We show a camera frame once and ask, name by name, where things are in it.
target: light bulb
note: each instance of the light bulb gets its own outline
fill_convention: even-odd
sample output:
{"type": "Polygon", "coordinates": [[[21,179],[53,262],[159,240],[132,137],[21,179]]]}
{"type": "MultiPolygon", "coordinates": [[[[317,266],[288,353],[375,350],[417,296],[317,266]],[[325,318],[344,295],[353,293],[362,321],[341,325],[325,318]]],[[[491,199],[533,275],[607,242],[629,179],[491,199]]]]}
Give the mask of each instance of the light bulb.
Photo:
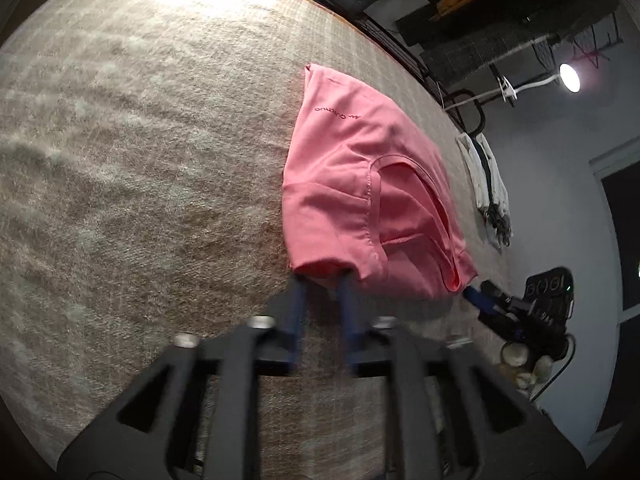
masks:
{"type": "Polygon", "coordinates": [[[560,79],[571,92],[580,90],[580,78],[571,65],[567,65],[567,63],[560,65],[560,79]]]}

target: door frame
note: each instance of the door frame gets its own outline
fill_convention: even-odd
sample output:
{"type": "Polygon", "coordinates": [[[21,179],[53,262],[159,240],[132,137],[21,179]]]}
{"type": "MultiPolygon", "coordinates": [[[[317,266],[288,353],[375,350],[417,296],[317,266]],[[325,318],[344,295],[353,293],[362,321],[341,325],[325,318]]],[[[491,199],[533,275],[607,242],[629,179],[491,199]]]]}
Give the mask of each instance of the door frame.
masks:
{"type": "MultiPolygon", "coordinates": [[[[616,348],[620,343],[620,324],[632,319],[635,316],[640,316],[640,304],[628,308],[627,310],[623,310],[623,289],[622,289],[622,269],[620,268],[620,252],[618,250],[618,238],[616,237],[616,229],[613,223],[613,217],[611,216],[611,211],[609,208],[609,202],[607,201],[607,195],[604,191],[604,186],[602,185],[602,179],[616,173],[624,168],[630,166],[631,164],[635,164],[636,162],[640,162],[640,136],[635,139],[631,139],[612,150],[604,153],[601,156],[598,156],[590,161],[590,167],[593,171],[593,176],[598,184],[598,192],[600,193],[600,197],[602,199],[602,203],[604,204],[607,211],[607,224],[609,225],[609,237],[610,243],[612,245],[613,251],[616,254],[616,263],[615,270],[616,273],[616,297],[615,303],[616,308],[618,310],[618,324],[616,326],[616,348]]],[[[617,352],[614,358],[613,366],[611,367],[611,374],[609,377],[609,388],[613,381],[613,374],[616,369],[616,361],[617,361],[617,352]]],[[[607,399],[605,399],[604,404],[602,405],[602,412],[604,412],[605,406],[607,405],[607,401],[609,400],[609,396],[607,395],[607,399]]],[[[592,449],[592,452],[588,451],[588,454],[593,454],[593,457],[587,457],[587,459],[591,459],[590,462],[595,460],[597,456],[609,445],[612,441],[613,437],[616,436],[616,433],[622,426],[622,423],[619,423],[611,428],[607,428],[606,430],[596,431],[591,436],[589,440],[588,448],[592,449]]]]}

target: black device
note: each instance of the black device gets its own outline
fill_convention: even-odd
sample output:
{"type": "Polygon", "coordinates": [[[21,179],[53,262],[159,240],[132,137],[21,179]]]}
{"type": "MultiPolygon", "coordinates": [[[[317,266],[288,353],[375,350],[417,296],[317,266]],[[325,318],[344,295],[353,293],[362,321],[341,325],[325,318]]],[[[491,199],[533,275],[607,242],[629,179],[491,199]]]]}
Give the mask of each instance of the black device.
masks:
{"type": "MultiPolygon", "coordinates": [[[[294,370],[308,286],[293,277],[265,316],[229,334],[178,337],[69,444],[58,462],[60,478],[260,478],[258,376],[294,370]],[[206,458],[196,468],[200,409],[212,374],[219,376],[218,397],[206,458]]],[[[398,480],[583,477],[580,453],[471,343],[422,338],[395,317],[367,319],[367,296],[349,276],[340,280],[337,297],[353,375],[386,378],[385,474],[398,480]],[[427,378],[436,384],[440,412],[431,407],[427,378]],[[439,434],[435,416],[443,421],[439,434]]]]}
{"type": "Polygon", "coordinates": [[[529,348],[525,368],[548,355],[554,361],[567,355],[566,322],[574,309],[574,277],[565,267],[527,278],[523,298],[509,296],[489,280],[480,291],[467,287],[464,296],[479,309],[478,319],[506,341],[529,348]]]}

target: beige carpet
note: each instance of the beige carpet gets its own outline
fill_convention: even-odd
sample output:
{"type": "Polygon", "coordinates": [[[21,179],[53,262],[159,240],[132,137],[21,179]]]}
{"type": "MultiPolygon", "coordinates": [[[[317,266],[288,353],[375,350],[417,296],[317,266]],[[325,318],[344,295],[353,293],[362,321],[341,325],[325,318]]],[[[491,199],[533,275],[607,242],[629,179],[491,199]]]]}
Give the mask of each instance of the beige carpet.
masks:
{"type": "MultiPolygon", "coordinates": [[[[456,129],[392,58],[308,0],[50,0],[0,49],[0,394],[60,452],[175,332],[215,335],[287,279],[280,186],[303,66],[391,97],[439,145],[471,255],[503,285],[456,129]]],[[[382,466],[380,383],[341,365],[335,305],[264,384],[264,476],[382,466]]],[[[460,299],[416,330],[499,341],[460,299]]]]}

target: lamp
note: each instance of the lamp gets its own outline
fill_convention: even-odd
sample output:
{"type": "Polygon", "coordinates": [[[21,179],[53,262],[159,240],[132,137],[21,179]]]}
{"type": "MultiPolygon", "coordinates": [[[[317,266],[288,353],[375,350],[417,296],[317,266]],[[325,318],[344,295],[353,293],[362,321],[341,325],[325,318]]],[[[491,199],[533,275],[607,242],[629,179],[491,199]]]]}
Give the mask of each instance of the lamp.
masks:
{"type": "Polygon", "coordinates": [[[509,83],[509,80],[507,78],[505,78],[504,76],[500,76],[500,79],[499,79],[500,88],[489,90],[488,92],[484,92],[483,94],[471,97],[470,99],[460,101],[459,103],[454,103],[444,108],[444,110],[445,111],[451,110],[452,108],[457,108],[468,102],[477,101],[478,99],[487,97],[489,95],[497,94],[498,92],[502,92],[502,97],[504,98],[505,101],[508,98],[517,99],[518,94],[523,90],[544,86],[555,81],[556,79],[560,79],[564,83],[564,86],[566,86],[570,92],[576,93],[577,91],[580,90],[580,77],[578,76],[578,73],[574,70],[574,67],[572,67],[571,65],[568,65],[567,63],[562,63],[562,65],[560,65],[560,72],[557,72],[547,77],[546,79],[543,79],[540,81],[534,81],[533,83],[526,83],[516,88],[514,88],[511,85],[511,83],[509,83]]]}

